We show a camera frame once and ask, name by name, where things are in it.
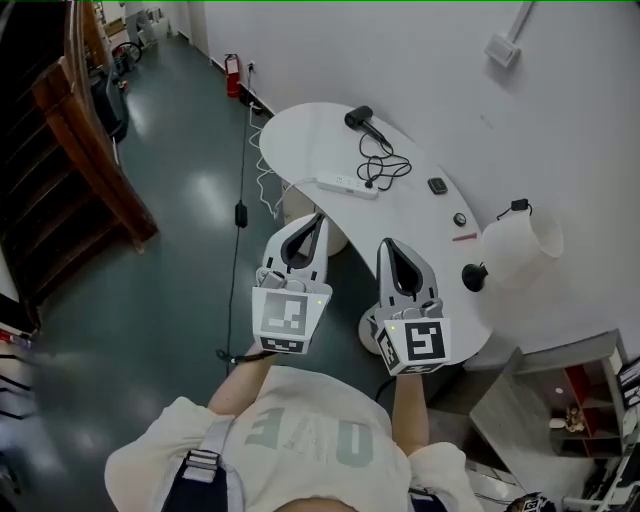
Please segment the person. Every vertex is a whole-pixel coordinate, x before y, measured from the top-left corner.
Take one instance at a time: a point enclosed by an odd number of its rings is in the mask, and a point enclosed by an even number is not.
[[[147,39],[147,45],[154,44],[156,42],[155,35],[149,18],[144,8],[143,2],[120,2],[120,7],[124,7],[124,19],[127,25],[127,34],[129,35],[129,41],[140,45],[140,36],[138,36],[138,27],[141,27],[144,31],[144,35]]]
[[[257,352],[254,345],[248,354]],[[114,452],[105,483],[116,508],[148,510],[169,461],[197,449],[231,416],[221,458],[240,477],[246,512],[406,512],[410,488],[436,507],[414,502],[414,510],[482,511],[464,453],[449,443],[429,445],[420,375],[397,378],[390,422],[360,391],[324,374],[274,366],[274,359],[239,364],[208,407],[178,398]]]

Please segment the curved white table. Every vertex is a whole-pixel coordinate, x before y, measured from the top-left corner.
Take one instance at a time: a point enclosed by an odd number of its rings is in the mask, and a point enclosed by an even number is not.
[[[362,133],[344,124],[344,115],[350,110],[335,103],[306,103],[280,112],[262,130],[262,156],[290,183],[315,177],[320,171],[355,177],[364,158],[358,151]],[[479,294],[467,290],[461,278],[462,267],[478,261],[480,242],[451,240],[474,232],[479,236],[478,224],[442,169],[395,128],[375,117],[373,124],[391,142],[396,154],[411,161],[411,173],[396,178],[391,189],[374,200],[321,190],[314,183],[297,188],[340,227],[374,275],[378,246],[385,237],[409,245],[431,265],[438,295],[444,301],[444,315],[451,318],[449,364],[462,362],[478,352],[491,334],[491,327],[480,315]],[[368,137],[363,149],[368,154],[380,152]],[[427,179],[433,177],[446,182],[446,194],[436,196],[431,192]],[[380,178],[379,182],[386,183],[386,179]],[[467,217],[462,228],[453,222],[458,212]]]

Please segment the wall switch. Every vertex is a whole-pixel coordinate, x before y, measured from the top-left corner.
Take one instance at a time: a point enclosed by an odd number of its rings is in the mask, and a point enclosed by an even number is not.
[[[339,192],[350,196],[361,197],[362,199],[375,199],[378,197],[378,189],[374,185],[367,188],[360,178],[352,178],[342,174],[331,174],[328,172],[318,173],[318,188]]]
[[[489,44],[484,49],[484,53],[501,66],[508,68],[518,59],[520,48],[508,41],[505,37],[493,34]]]

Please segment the white lampshade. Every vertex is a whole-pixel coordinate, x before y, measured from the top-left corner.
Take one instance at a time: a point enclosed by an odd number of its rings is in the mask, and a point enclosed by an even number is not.
[[[505,288],[529,285],[564,250],[562,231],[541,208],[507,214],[482,233],[482,261]]]

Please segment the red fire extinguisher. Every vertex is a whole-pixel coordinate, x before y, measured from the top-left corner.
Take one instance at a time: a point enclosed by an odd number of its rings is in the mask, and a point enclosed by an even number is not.
[[[227,77],[227,96],[237,98],[240,95],[240,65],[235,53],[226,54],[224,74]]]

